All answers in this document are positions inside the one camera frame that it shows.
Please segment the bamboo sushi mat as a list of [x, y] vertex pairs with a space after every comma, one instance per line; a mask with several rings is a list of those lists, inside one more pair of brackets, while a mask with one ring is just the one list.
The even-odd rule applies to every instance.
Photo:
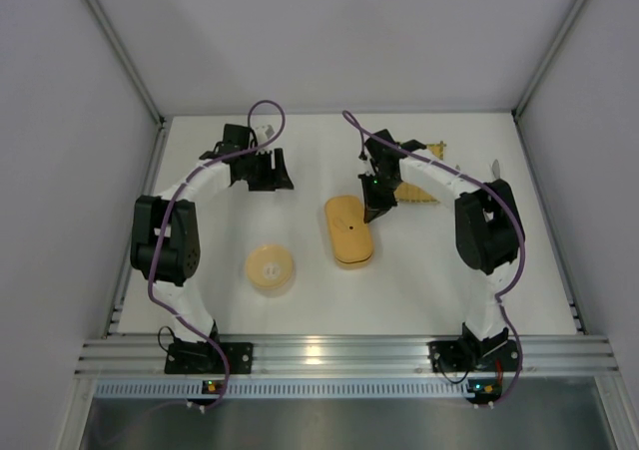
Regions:
[[[445, 155], [446, 142], [430, 143], [426, 148], [438, 159], [442, 160]], [[395, 191], [394, 197], [399, 203], [409, 204], [437, 204], [438, 200], [419, 188], [408, 183], [402, 183]]]

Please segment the oblong tan box lid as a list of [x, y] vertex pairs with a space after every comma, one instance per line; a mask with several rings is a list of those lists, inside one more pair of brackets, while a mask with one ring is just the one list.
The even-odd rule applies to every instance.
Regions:
[[352, 195], [330, 198], [324, 214], [332, 253], [337, 249], [374, 248], [368, 225], [363, 221], [364, 206]]

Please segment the round tan lid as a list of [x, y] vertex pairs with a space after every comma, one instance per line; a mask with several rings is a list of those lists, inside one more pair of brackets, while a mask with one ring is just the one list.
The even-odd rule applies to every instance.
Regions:
[[245, 261], [245, 274], [256, 274], [266, 279], [295, 271], [291, 252], [279, 244], [267, 244], [253, 249]]

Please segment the metal tongs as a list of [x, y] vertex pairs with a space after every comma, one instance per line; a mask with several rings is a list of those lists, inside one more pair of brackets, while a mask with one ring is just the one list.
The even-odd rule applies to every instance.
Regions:
[[501, 177], [500, 162], [493, 158], [465, 159], [457, 163], [455, 169], [481, 182], [492, 182]]

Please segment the oblong tan lunch box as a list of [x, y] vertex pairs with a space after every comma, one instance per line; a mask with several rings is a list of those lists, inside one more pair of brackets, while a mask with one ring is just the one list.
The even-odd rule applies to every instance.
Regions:
[[337, 249], [333, 252], [335, 264], [342, 269], [367, 266], [374, 257], [374, 248]]

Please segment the round steel container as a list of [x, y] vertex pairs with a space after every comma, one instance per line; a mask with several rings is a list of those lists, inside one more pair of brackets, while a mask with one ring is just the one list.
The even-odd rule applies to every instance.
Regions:
[[248, 274], [247, 278], [255, 292], [267, 298], [277, 298], [290, 292], [296, 280], [296, 273], [292, 271], [290, 273], [280, 274], [274, 279], [266, 279], [256, 274]]

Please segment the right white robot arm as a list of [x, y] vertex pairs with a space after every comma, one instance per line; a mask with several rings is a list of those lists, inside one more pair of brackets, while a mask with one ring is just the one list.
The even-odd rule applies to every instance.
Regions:
[[445, 164], [419, 141], [396, 142], [388, 130], [362, 133], [359, 158], [369, 166], [358, 176], [365, 223], [397, 206], [395, 191], [402, 184], [420, 188], [452, 211], [455, 248], [478, 282], [469, 292], [457, 354], [438, 362], [442, 372], [462, 364], [477, 368], [509, 342], [511, 332], [498, 306], [500, 296], [514, 286], [504, 280], [522, 274], [525, 234], [510, 185], [502, 179], [480, 182]]

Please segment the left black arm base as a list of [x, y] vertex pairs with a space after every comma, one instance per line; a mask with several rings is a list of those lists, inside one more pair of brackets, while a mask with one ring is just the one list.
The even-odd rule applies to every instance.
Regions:
[[[231, 374], [251, 374], [254, 345], [250, 342], [220, 342]], [[224, 374], [225, 364], [220, 353], [208, 342], [176, 340], [168, 348], [166, 374]]]

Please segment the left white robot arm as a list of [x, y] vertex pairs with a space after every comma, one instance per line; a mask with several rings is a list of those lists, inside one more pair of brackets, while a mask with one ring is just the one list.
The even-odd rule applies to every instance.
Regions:
[[253, 192], [291, 190], [284, 151], [273, 146], [282, 132], [271, 125], [226, 124], [222, 139], [185, 176], [135, 202], [131, 266], [146, 281], [149, 299], [171, 315], [174, 335], [183, 342], [205, 343], [215, 327], [194, 281], [201, 261], [197, 199], [213, 198], [236, 182]]

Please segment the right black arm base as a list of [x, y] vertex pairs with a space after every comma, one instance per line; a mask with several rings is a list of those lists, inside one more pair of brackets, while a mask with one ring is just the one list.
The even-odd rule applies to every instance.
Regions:
[[497, 368], [504, 372], [514, 372], [521, 355], [513, 340], [508, 340], [485, 356], [479, 356], [457, 340], [434, 340], [427, 347], [433, 370], [446, 375], [465, 372], [495, 373]]

